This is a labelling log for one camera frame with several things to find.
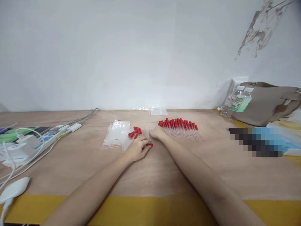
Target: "white bottle cap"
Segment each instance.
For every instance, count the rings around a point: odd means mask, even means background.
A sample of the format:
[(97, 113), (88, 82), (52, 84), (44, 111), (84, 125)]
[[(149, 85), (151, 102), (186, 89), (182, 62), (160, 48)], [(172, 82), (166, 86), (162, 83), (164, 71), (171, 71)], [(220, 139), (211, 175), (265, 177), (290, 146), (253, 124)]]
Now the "white bottle cap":
[(243, 90), (244, 88), (245, 88), (244, 86), (238, 86), (236, 89)]
[(254, 89), (254, 88), (251, 88), (251, 87), (246, 87), (244, 91), (246, 91), (246, 92), (252, 92), (252, 91), (253, 91), (253, 89)]

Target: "white wall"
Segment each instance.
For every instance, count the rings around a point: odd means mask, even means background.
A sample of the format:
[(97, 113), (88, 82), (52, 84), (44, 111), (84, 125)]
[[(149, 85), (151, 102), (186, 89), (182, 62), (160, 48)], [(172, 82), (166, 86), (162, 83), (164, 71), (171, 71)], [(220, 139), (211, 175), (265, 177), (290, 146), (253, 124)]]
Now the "white wall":
[(293, 4), (254, 58), (237, 51), (262, 0), (2, 0), (0, 110), (213, 108), (240, 74), (301, 86)]

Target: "wooden table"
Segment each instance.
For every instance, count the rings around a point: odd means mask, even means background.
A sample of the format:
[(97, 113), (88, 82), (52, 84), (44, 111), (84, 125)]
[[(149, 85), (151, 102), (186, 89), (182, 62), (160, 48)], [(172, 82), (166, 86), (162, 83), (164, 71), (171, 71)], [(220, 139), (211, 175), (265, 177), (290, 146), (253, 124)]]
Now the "wooden table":
[[(3, 125), (56, 126), (88, 111), (1, 113)], [(168, 118), (194, 121), (199, 141), (179, 142), (201, 157), (267, 225), (300, 225), (300, 159), (256, 158), (230, 140), (235, 127), (213, 110), (169, 110)], [(101, 111), (82, 128), (62, 138), (55, 148), (21, 177), (31, 178), (25, 194), (6, 222), (40, 224), (62, 200), (97, 170), (122, 154), (122, 148), (101, 150), (114, 120), (131, 127), (154, 127), (166, 116), (147, 111)], [(132, 164), (113, 186), (90, 225), (217, 225), (201, 197), (179, 170), (161, 142), (154, 140), (147, 156)], [(10, 169), (0, 165), (0, 176)]]

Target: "green label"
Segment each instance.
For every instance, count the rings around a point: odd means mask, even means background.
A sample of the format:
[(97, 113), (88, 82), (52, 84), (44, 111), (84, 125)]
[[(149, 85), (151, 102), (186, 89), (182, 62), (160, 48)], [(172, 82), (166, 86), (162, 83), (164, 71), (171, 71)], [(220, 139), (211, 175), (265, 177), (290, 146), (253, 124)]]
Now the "green label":
[(248, 106), (251, 100), (252, 97), (249, 98), (236, 97), (230, 109), (236, 112), (244, 112), (245, 108)]

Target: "yellow edge trim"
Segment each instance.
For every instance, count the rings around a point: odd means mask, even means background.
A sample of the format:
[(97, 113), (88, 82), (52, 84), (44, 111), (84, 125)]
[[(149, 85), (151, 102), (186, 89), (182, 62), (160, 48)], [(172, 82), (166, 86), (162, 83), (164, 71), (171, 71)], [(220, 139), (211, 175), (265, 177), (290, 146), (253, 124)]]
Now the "yellow edge trim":
[[(41, 224), (67, 196), (21, 195), (5, 222)], [(244, 201), (266, 225), (300, 225), (301, 201)], [(217, 225), (206, 204), (192, 197), (114, 197), (106, 199), (88, 225)]]
[[(220, 112), (216, 109), (213, 109), (213, 111), (215, 111), (217, 114), (220, 115)], [(237, 121), (236, 119), (232, 118), (233, 122), (232, 124), (234, 124), (235, 126), (239, 127), (239, 128), (248, 128), (248, 126), (246, 126), (245, 124), (243, 124), (240, 121)], [(286, 159), (289, 159), (291, 162), (295, 163), (297, 166), (301, 167), (301, 157), (300, 156), (289, 156), (289, 155), (283, 155), (283, 157), (285, 157)]]

